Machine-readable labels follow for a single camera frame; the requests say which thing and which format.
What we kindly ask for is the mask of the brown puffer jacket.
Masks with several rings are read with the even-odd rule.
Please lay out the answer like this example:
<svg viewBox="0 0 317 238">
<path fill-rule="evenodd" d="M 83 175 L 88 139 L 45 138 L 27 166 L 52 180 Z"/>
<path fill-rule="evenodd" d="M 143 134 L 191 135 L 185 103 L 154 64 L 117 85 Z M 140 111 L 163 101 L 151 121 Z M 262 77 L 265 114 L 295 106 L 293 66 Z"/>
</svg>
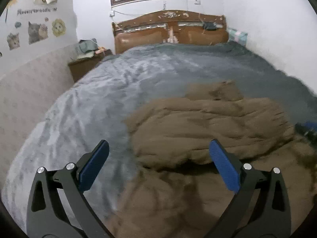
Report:
<svg viewBox="0 0 317 238">
<path fill-rule="evenodd" d="M 280 105 L 246 98 L 235 83 L 191 84 L 185 97 L 155 99 L 127 119 L 139 171 L 106 223 L 115 237 L 203 237 L 229 205 L 211 160 L 214 139 L 243 163 L 278 167 L 297 229 L 316 194 L 316 151 Z"/>
</svg>

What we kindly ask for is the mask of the green clothes pile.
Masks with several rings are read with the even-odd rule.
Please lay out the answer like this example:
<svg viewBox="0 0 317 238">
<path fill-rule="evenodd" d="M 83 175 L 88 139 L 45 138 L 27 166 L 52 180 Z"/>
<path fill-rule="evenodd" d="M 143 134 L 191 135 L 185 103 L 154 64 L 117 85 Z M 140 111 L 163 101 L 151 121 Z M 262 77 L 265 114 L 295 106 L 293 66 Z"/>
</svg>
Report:
<svg viewBox="0 0 317 238">
<path fill-rule="evenodd" d="M 78 59 L 91 58 L 94 56 L 96 50 L 98 50 L 98 43 L 95 38 L 80 40 L 75 46 Z"/>
</svg>

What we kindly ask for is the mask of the grey fluffy bed blanket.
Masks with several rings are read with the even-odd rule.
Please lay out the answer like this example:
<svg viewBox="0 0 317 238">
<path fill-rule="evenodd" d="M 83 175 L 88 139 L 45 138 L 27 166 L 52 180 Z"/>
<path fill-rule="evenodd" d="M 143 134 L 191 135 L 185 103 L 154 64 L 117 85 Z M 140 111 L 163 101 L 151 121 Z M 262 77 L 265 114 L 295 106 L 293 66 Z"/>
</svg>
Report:
<svg viewBox="0 0 317 238">
<path fill-rule="evenodd" d="M 131 48 L 103 59 L 56 100 L 12 162 L 2 189 L 4 206 L 25 230 L 36 170 L 61 169 L 103 139 L 111 154 L 85 196 L 99 217 L 109 217 L 137 170 L 124 119 L 152 99 L 183 96 L 189 83 L 225 80 L 234 80 L 247 97 L 281 103 L 292 123 L 316 120 L 316 97 L 300 80 L 235 42 Z"/>
</svg>

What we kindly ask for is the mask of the brown wooden nightstand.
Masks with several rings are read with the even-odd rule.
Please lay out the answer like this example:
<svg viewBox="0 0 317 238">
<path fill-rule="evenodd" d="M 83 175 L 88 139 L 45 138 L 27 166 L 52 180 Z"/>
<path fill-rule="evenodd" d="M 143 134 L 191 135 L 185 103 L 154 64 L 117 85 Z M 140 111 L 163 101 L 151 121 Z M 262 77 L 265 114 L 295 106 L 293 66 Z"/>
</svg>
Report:
<svg viewBox="0 0 317 238">
<path fill-rule="evenodd" d="M 103 58 L 113 55 L 110 49 L 103 51 L 102 53 L 95 54 L 91 58 L 82 58 L 75 61 L 69 62 L 68 67 L 73 77 L 74 82 L 76 83 L 89 71 L 94 69 L 96 65 L 102 61 Z"/>
</svg>

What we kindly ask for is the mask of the plaid teal pillow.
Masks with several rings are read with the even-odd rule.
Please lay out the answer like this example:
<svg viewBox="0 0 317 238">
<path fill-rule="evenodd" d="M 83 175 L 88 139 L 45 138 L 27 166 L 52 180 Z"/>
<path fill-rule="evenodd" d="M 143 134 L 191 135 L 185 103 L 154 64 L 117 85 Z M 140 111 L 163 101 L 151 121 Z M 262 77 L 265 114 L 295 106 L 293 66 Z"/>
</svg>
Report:
<svg viewBox="0 0 317 238">
<path fill-rule="evenodd" d="M 227 32 L 230 41 L 234 41 L 244 47 L 247 45 L 247 32 L 239 31 L 233 28 L 228 28 Z"/>
</svg>

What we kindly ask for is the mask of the dark device on headboard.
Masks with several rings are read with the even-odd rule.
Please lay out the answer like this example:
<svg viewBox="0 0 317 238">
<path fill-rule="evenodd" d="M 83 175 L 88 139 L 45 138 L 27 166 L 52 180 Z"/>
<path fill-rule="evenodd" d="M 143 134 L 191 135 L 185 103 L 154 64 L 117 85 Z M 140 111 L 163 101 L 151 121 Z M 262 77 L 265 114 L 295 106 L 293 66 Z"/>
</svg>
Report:
<svg viewBox="0 0 317 238">
<path fill-rule="evenodd" d="M 215 31 L 217 30 L 217 24 L 215 22 L 204 22 L 202 27 L 205 31 Z"/>
</svg>

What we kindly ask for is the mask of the brown wooden headboard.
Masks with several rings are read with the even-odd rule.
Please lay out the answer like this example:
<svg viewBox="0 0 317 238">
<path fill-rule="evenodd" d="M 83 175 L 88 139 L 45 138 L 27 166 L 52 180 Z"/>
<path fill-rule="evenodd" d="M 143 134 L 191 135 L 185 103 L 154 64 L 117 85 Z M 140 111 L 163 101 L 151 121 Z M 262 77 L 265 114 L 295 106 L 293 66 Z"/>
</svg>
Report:
<svg viewBox="0 0 317 238">
<path fill-rule="evenodd" d="M 215 22 L 217 30 L 205 31 L 204 22 Z M 183 10 L 162 10 L 120 23 L 112 23 L 117 54 L 152 44 L 210 46 L 229 40 L 225 16 Z"/>
</svg>

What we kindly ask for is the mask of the small kitten wall sticker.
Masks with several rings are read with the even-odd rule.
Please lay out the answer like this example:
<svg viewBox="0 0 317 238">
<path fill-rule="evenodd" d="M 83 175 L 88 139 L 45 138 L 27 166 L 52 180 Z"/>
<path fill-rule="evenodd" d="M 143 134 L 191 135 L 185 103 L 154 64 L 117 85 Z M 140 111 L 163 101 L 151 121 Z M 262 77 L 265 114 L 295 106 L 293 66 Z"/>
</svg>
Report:
<svg viewBox="0 0 317 238">
<path fill-rule="evenodd" d="M 7 42 L 8 42 L 9 49 L 11 51 L 19 48 L 20 47 L 19 33 L 17 34 L 10 33 L 7 36 Z"/>
</svg>

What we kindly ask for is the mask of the cat wall sticker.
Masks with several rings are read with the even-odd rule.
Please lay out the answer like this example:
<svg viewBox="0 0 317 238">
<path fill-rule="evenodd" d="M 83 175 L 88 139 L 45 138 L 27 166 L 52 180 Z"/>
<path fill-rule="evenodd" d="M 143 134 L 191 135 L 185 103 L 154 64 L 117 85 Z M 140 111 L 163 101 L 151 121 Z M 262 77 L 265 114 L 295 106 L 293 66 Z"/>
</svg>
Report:
<svg viewBox="0 0 317 238">
<path fill-rule="evenodd" d="M 29 44 L 45 40 L 48 38 L 48 28 L 46 24 L 36 24 L 29 22 L 28 25 Z"/>
</svg>

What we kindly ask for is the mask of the yellow lion wall sticker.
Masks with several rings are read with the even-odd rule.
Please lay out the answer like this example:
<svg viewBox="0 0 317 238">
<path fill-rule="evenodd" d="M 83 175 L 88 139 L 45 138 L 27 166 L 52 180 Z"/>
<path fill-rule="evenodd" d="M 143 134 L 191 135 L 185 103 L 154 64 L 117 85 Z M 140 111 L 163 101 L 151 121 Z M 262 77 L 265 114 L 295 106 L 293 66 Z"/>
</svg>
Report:
<svg viewBox="0 0 317 238">
<path fill-rule="evenodd" d="M 66 33 L 66 25 L 62 19 L 56 19 L 52 22 L 52 32 L 55 37 L 62 36 Z"/>
</svg>

